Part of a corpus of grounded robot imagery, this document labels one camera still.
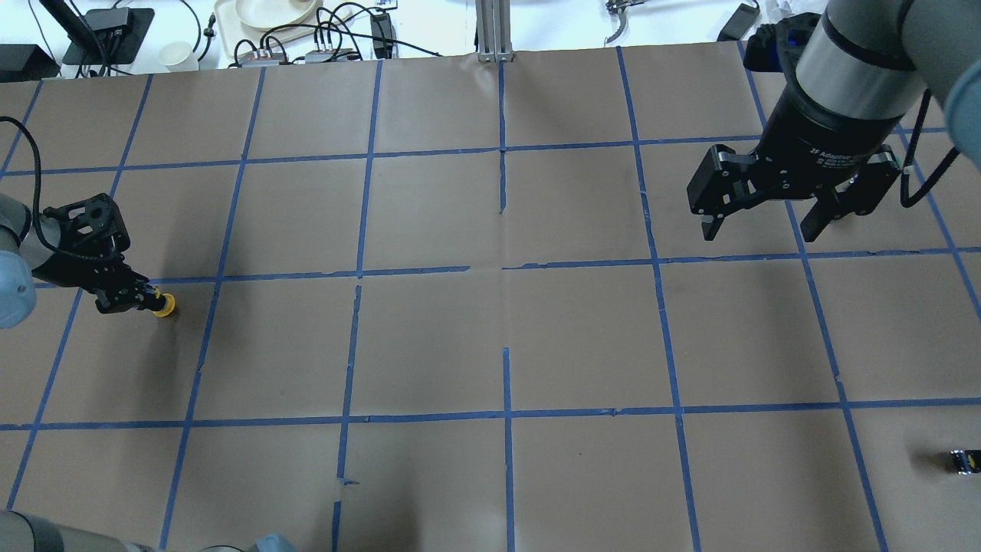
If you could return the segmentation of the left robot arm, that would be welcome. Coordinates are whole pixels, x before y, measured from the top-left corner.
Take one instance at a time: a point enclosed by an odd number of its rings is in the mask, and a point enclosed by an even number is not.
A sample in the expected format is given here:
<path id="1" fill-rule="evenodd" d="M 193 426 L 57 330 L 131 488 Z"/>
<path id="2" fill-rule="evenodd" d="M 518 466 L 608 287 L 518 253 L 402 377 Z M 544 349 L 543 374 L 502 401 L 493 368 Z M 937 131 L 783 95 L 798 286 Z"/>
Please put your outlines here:
<path id="1" fill-rule="evenodd" d="M 171 294 L 126 264 L 123 253 L 132 241 L 106 193 L 42 212 L 3 195 L 1 220 L 2 328 L 34 311 L 38 281 L 92 294 L 102 314 L 138 310 L 168 317 L 176 309 Z"/>

